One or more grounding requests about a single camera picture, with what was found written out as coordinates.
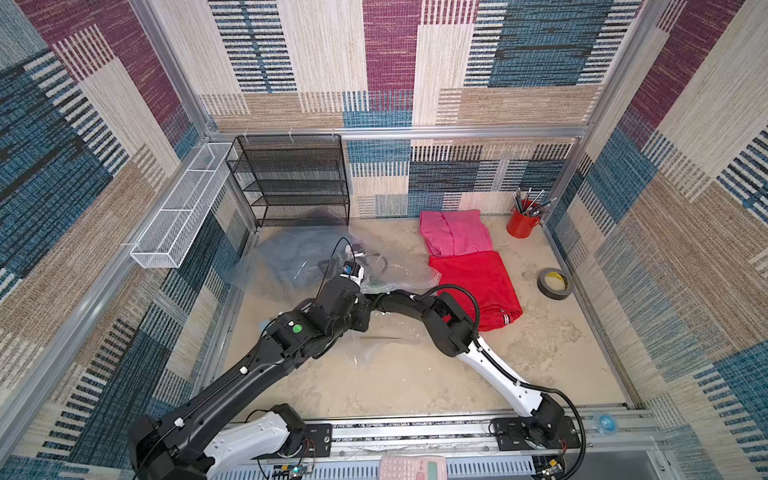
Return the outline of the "clear plastic vacuum bag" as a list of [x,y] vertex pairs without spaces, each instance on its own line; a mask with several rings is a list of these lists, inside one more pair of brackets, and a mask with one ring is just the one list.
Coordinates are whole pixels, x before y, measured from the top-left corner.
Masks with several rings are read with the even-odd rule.
[[254,311],[263,319],[256,334],[256,343],[273,319],[295,309],[307,299],[316,298],[326,282],[340,276],[346,253],[357,254],[358,261],[365,268],[365,276],[360,285],[361,292],[365,296],[394,290],[425,293],[438,285],[440,273],[408,252],[382,241],[365,230],[340,227],[345,227],[349,231],[355,243],[347,240],[347,246],[341,258],[337,262],[331,260],[323,279],[315,285],[296,288],[280,282],[274,278],[265,262],[257,259],[256,247],[286,227],[279,228],[268,235],[226,273],[225,278],[229,283],[263,303],[262,307]]

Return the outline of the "pink trousers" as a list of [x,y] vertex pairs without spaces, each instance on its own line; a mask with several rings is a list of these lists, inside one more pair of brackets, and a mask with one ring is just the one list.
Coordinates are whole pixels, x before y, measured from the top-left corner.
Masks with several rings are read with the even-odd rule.
[[479,210],[422,211],[419,231],[431,256],[460,256],[493,249]]

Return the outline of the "red garment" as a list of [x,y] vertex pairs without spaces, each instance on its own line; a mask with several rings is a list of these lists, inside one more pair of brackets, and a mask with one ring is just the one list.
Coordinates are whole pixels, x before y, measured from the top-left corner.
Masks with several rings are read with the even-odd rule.
[[467,290],[480,309],[480,332],[501,329],[523,315],[523,308],[500,254],[496,251],[429,258],[440,284]]

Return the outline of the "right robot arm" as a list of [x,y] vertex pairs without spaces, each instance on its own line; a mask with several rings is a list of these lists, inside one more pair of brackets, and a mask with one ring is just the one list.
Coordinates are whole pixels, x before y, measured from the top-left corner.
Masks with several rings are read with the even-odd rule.
[[558,389],[525,381],[492,350],[480,335],[479,303],[468,290],[449,284],[425,293],[368,294],[366,301],[372,311],[421,321],[441,353],[469,366],[506,400],[517,418],[489,425],[500,450],[586,451],[586,432],[574,403]]

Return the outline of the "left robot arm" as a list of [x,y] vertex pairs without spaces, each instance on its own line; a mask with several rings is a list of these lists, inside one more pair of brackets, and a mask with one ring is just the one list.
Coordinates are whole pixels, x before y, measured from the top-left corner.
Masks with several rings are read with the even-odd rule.
[[351,312],[363,299],[359,281],[333,278],[316,298],[273,319],[254,347],[198,395],[159,420],[134,422],[128,437],[136,478],[206,479],[280,450],[302,428],[292,409],[237,427],[230,421],[271,385],[330,350],[352,328]]

